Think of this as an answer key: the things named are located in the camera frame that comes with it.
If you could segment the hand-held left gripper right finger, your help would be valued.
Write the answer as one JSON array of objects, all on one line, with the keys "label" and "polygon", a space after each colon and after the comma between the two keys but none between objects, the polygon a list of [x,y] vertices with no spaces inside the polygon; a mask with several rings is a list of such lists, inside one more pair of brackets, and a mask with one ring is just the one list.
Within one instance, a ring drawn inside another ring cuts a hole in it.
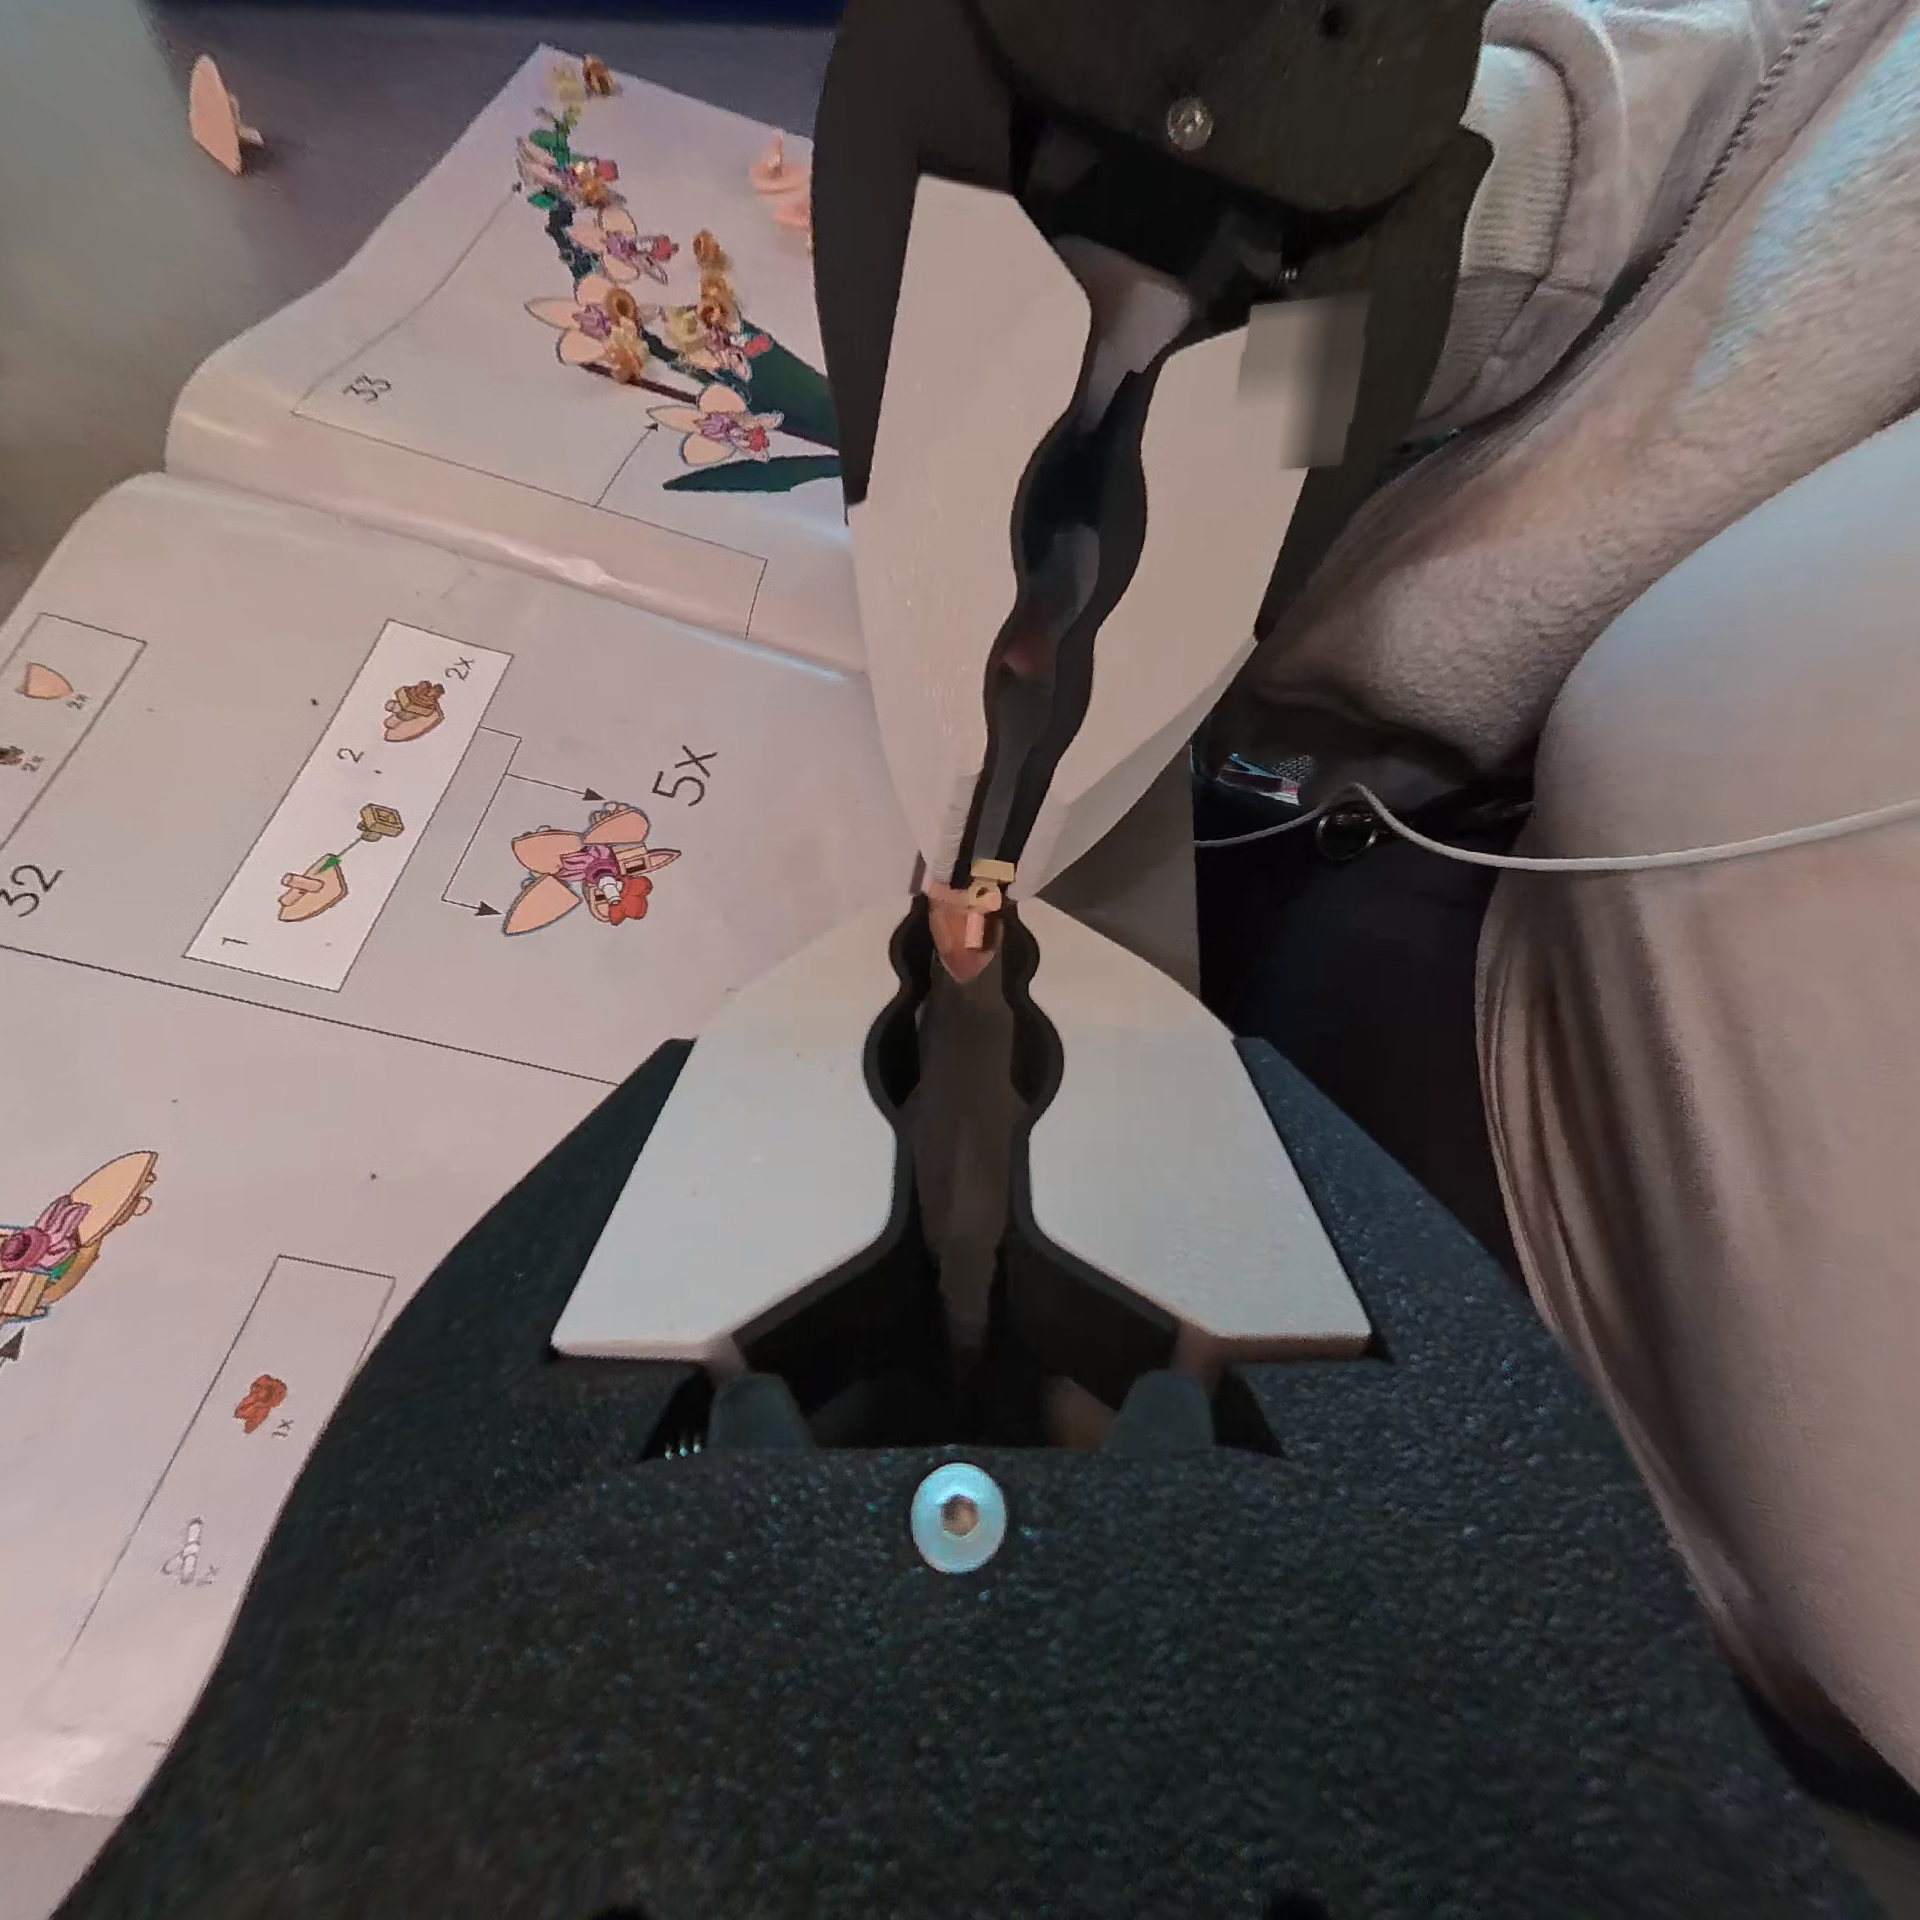
[{"label": "hand-held left gripper right finger", "polygon": [[1048,903],[1003,931],[1003,1308],[1044,1370],[1343,1359],[1372,1323],[1230,1030]]}]

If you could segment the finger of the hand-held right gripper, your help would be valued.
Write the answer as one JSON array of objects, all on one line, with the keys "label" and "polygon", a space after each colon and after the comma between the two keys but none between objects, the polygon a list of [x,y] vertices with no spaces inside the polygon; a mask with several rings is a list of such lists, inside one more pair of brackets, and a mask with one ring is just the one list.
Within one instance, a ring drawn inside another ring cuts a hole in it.
[{"label": "finger of the hand-held right gripper", "polygon": [[1258,303],[1122,379],[1092,587],[996,844],[1014,898],[1115,827],[1252,652],[1304,479],[1343,458],[1367,309],[1367,294]]},{"label": "finger of the hand-held right gripper", "polygon": [[938,883],[965,862],[990,751],[1024,477],[1075,406],[1088,339],[1084,285],[1014,198],[918,180],[869,492],[848,526],[879,744]]}]

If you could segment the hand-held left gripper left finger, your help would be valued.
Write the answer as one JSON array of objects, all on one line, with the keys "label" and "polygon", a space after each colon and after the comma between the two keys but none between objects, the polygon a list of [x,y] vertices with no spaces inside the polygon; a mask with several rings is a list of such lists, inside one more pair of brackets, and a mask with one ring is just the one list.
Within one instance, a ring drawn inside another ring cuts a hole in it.
[{"label": "hand-held left gripper left finger", "polygon": [[554,1349],[714,1374],[912,1364],[918,1015],[920,910],[903,895],[735,991],[690,1046]]}]

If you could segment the person's right forearm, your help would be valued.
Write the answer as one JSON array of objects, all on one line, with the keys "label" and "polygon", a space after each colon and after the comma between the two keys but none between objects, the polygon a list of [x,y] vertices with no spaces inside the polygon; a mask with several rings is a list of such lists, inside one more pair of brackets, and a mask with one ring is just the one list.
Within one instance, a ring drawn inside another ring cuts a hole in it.
[{"label": "person's right forearm", "polygon": [[1463,118],[1492,162],[1416,431],[1531,394],[1651,267],[1776,58],[1778,26],[1772,4],[1492,6]]}]

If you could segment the toy brick instruction booklet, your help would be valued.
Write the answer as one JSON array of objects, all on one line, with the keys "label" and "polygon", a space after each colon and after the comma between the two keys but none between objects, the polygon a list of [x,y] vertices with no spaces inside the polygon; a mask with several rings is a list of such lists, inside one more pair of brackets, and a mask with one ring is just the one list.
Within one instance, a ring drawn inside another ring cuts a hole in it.
[{"label": "toy brick instruction booklet", "polygon": [[663,1040],[925,878],[879,744],[775,131],[581,142],[731,260],[750,378],[525,314],[536,48],[4,623],[4,1811],[112,1821],[326,1418]]}]

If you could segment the person's torso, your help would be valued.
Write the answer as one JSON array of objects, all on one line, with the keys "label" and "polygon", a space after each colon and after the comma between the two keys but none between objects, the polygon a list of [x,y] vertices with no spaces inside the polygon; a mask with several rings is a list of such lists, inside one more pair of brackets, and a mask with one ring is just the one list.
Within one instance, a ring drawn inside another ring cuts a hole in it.
[{"label": "person's torso", "polygon": [[1781,48],[1676,237],[1318,563],[1231,743],[1531,759],[1478,935],[1527,1292],[1735,1668],[1916,1789],[1918,26]]}]

